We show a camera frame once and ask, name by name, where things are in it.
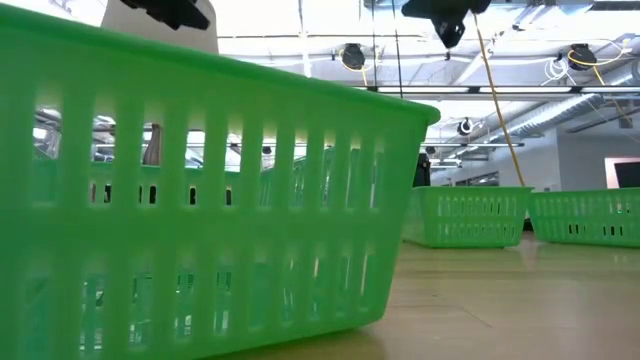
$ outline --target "yellow cable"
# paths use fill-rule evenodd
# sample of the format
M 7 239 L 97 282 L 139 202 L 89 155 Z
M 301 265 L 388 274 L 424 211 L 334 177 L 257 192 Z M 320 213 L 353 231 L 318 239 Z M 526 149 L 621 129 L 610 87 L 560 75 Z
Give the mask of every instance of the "yellow cable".
M 600 74 L 600 70 L 598 70 L 597 66 L 593 67 L 593 72 L 596 73 L 596 77 L 598 78 L 598 80 L 600 81 L 600 84 L 602 84 L 602 86 L 607 86 L 607 84 L 604 82 L 604 79 L 602 79 L 602 75 Z M 622 115 L 625 120 L 627 120 L 627 122 L 633 126 L 633 121 L 631 121 L 631 119 L 629 118 L 629 115 L 627 115 L 624 110 L 622 110 L 622 107 L 620 106 L 620 104 L 618 104 L 618 102 L 616 101 L 616 99 L 611 99 L 613 101 L 613 103 L 616 105 L 616 108 L 618 108 L 618 111 L 620 112 L 620 115 Z
M 513 165 L 516 167 L 516 173 L 518 173 L 518 180 L 520 180 L 521 186 L 526 186 L 524 182 L 524 177 L 522 176 L 522 171 L 520 171 L 520 164 L 518 163 L 518 157 L 516 156 L 516 151 L 513 149 L 513 144 L 511 143 L 511 136 L 509 136 L 509 132 L 507 131 L 507 126 L 504 122 L 504 117 L 502 116 L 502 111 L 500 111 L 500 104 L 498 103 L 498 95 L 496 93 L 496 86 L 493 83 L 493 75 L 491 74 L 491 67 L 489 66 L 489 60 L 487 58 L 487 50 L 484 47 L 484 39 L 482 39 L 482 33 L 480 32 L 480 25 L 478 25 L 478 15 L 473 14 L 473 19 L 476 22 L 476 30 L 478 31 L 478 39 L 480 40 L 480 49 L 482 49 L 482 59 L 484 60 L 484 66 L 487 69 L 487 77 L 489 78 L 489 85 L 491 86 L 491 94 L 493 95 L 493 102 L 496 104 L 496 113 L 498 114 L 498 119 L 500 119 L 500 127 L 504 132 L 504 138 L 507 140 L 507 144 L 509 145 L 509 151 L 511 152 L 511 158 L 513 159 Z

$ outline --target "ventilation duct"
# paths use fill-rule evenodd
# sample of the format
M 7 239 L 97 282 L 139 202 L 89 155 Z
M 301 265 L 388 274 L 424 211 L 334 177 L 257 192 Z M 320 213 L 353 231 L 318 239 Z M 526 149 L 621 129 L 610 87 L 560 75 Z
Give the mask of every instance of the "ventilation duct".
M 640 86 L 640 59 L 633 60 L 605 74 L 604 81 L 611 86 Z M 584 86 L 600 86 L 600 83 L 592 81 Z M 598 108 L 605 102 L 600 94 L 588 94 L 541 105 L 511 121 L 509 123 L 510 134 L 522 138 L 543 133 L 559 124 L 593 111 L 593 108 Z M 489 140 L 498 140 L 503 137 L 503 134 L 494 135 Z

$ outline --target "pipe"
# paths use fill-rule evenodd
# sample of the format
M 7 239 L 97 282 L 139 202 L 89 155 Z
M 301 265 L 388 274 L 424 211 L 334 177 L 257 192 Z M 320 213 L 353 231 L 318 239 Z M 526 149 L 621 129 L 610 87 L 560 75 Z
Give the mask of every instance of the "pipe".
M 630 110 L 630 111 L 625 111 L 624 113 L 618 114 L 618 115 L 614 115 L 613 117 L 611 117 L 609 119 L 598 119 L 598 120 L 594 120 L 594 121 L 588 122 L 586 124 L 582 124 L 582 125 L 573 127 L 571 129 L 567 130 L 566 133 L 567 134 L 577 134 L 579 132 L 594 128 L 596 126 L 607 124 L 607 123 L 612 122 L 612 121 L 618 121 L 618 120 L 624 119 L 625 117 L 630 117 L 631 115 L 635 115 L 635 114 L 637 114 L 639 112 L 640 112 L 640 108 L 633 109 L 633 110 Z
M 640 86 L 640 59 L 633 60 L 604 76 L 604 81 L 611 86 Z M 594 80 L 586 86 L 600 86 Z M 515 118 L 509 123 L 510 133 L 516 137 L 527 137 L 535 133 L 543 133 L 566 121 L 575 119 L 603 105 L 606 100 L 598 94 L 576 96 L 557 103 L 541 105 L 531 112 Z M 503 138 L 497 135 L 494 139 Z

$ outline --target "fluorescent light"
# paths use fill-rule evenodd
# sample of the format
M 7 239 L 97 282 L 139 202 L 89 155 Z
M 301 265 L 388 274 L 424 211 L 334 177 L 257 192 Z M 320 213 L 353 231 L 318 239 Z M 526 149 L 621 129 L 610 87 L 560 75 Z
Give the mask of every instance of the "fluorescent light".
M 400 87 L 382 86 L 378 88 L 380 93 L 400 93 Z M 438 94 L 438 93 L 468 93 L 469 88 L 466 86 L 408 86 L 402 87 L 402 92 L 406 94 Z
M 594 86 L 582 88 L 584 93 L 633 93 L 639 92 L 640 87 L 631 86 Z
M 422 143 L 420 146 L 432 146 L 432 147 L 462 147 L 464 145 L 460 143 Z
M 568 93 L 571 91 L 569 86 L 503 86 L 497 87 L 496 92 L 501 94 L 517 94 L 517 93 Z M 490 87 L 481 87 L 481 93 L 491 93 Z
M 509 147 L 509 144 L 469 144 L 469 145 L 473 145 L 473 147 L 475 147 L 476 149 L 481 147 L 486 147 L 486 148 Z M 513 143 L 513 147 L 524 147 L 524 143 Z
M 434 165 L 432 169 L 461 169 L 462 165 Z
M 47 130 L 40 128 L 33 128 L 33 137 L 39 140 L 43 140 L 47 137 Z
M 441 164 L 441 163 L 456 163 L 460 164 L 462 160 L 460 159 L 429 159 L 429 162 L 432 164 Z
M 483 148 L 497 148 L 497 147 L 509 147 L 509 144 L 488 144 L 488 143 L 482 143 L 482 144 L 476 144 L 476 143 L 470 143 L 470 144 L 460 144 L 460 143 L 422 143 L 420 144 L 420 146 L 431 146 L 431 147 L 446 147 L 446 148 L 452 148 L 452 147 L 468 147 L 470 149 L 470 151 L 474 151 L 477 150 L 477 148 L 479 147 L 483 147 Z M 523 147 L 524 143 L 513 143 L 514 147 Z

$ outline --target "black object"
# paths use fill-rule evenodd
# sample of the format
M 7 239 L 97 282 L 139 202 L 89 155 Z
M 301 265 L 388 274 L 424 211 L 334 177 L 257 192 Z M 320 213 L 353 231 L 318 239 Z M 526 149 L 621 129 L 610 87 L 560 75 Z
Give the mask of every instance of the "black object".
M 206 30 L 209 20 L 195 6 L 197 0 L 121 0 L 132 9 L 145 9 L 155 20 L 167 24 L 173 30 L 180 26 Z
M 598 62 L 596 56 L 589 50 L 588 44 L 573 44 L 571 45 L 571 57 L 569 57 L 569 67 L 576 71 L 587 71 L 593 67 L 593 65 L 583 65 L 574 62 L 577 60 L 583 63 L 595 64 Z
M 347 44 L 342 51 L 342 63 L 351 70 L 362 70 L 364 66 L 364 53 L 360 50 L 360 44 Z
M 431 163 L 427 154 L 418 155 L 416 175 L 413 178 L 413 187 L 431 186 Z
M 487 10 L 491 0 L 410 0 L 402 7 L 408 17 L 430 19 L 442 44 L 451 49 L 458 45 L 465 26 L 467 12 L 481 14 Z
M 468 118 L 464 119 L 463 121 L 460 121 L 460 123 L 458 124 L 457 130 L 460 136 L 469 136 L 473 131 L 473 123 Z
M 640 162 L 615 164 L 621 189 L 640 187 Z

